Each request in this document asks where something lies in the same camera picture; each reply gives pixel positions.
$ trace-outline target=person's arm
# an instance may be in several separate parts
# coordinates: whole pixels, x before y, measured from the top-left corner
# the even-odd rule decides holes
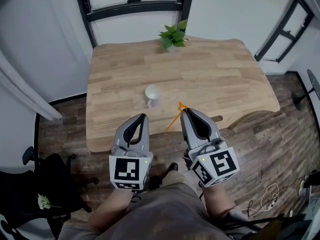
[[[107,200],[91,214],[87,225],[101,233],[106,231],[125,215],[133,194],[130,190],[113,190]]]
[[[227,212],[236,206],[228,196],[221,184],[210,187],[202,186],[206,210],[212,220],[222,218]]]

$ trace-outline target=black shoe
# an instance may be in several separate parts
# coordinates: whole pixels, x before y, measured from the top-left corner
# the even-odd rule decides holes
[[[160,188],[160,184],[162,183],[162,179],[159,176],[151,176],[149,181],[149,190],[156,190]]]
[[[178,171],[178,164],[176,162],[172,162],[169,165],[168,170],[166,171],[166,173],[171,172],[171,171]]]

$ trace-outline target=baseboard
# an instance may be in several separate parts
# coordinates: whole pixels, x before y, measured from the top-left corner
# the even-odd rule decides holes
[[[59,103],[69,102],[69,101],[73,101],[73,100],[76,100],[76,99],[81,99],[81,98],[84,98],[84,97],[87,97],[87,93],[86,92],[82,93],[82,94],[66,97],[66,98],[57,99],[57,100],[54,100],[54,101],[51,101],[51,102],[48,102],[48,103],[50,105],[56,105],[56,104],[59,104]]]
[[[300,84],[301,84],[301,86],[302,86],[302,88],[303,88],[303,91],[307,94],[307,93],[308,93],[308,90],[307,90],[304,82],[302,81],[299,73],[298,73],[297,71],[287,71],[287,72],[285,73],[285,75],[290,75],[290,74],[296,75],[296,77],[298,78],[298,80],[299,80],[299,82],[300,82]],[[308,102],[309,102],[310,107],[311,107],[311,111],[312,111],[312,114],[313,114],[313,117],[314,117],[316,129],[317,129],[317,131],[318,131],[318,136],[319,136],[319,140],[320,140],[320,127],[319,127],[319,122],[318,122],[318,119],[317,119],[317,114],[316,114],[316,111],[315,111],[315,108],[314,108],[314,105],[313,105],[313,103],[312,103],[312,101],[311,101],[310,96],[307,95],[306,97],[307,97]]]
[[[285,72],[263,72],[266,76],[285,75]]]
[[[50,105],[56,105],[59,103],[63,103],[63,102],[69,102],[69,101],[73,101],[73,100],[77,100],[80,98],[84,98],[87,97],[87,93],[82,93],[79,95],[75,95],[75,96],[70,96],[70,97],[66,97],[66,98],[62,98],[62,99],[57,99],[51,102],[48,102]],[[39,148],[38,148],[38,141],[39,141],[39,123],[40,123],[40,114],[36,113],[35,116],[35,122],[34,122],[34,139],[33,139],[33,148],[34,148],[34,156],[35,156],[35,162],[34,162],[34,168],[37,168],[37,166],[39,165],[39,163],[37,162],[37,158],[39,157]]]

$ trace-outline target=gray shirt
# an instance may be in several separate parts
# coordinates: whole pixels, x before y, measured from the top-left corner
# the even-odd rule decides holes
[[[67,225],[59,240],[171,240],[241,239],[252,230],[242,227],[223,232],[209,219],[204,204],[188,185],[176,183],[140,195],[131,202],[126,215],[100,234],[85,225]],[[248,221],[238,208],[232,209],[223,223]]]

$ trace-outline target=white pot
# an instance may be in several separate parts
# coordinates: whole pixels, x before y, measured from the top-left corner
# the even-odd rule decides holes
[[[171,45],[169,48],[166,48],[166,50],[169,53],[173,53],[177,50],[177,47],[175,47],[174,45]]]

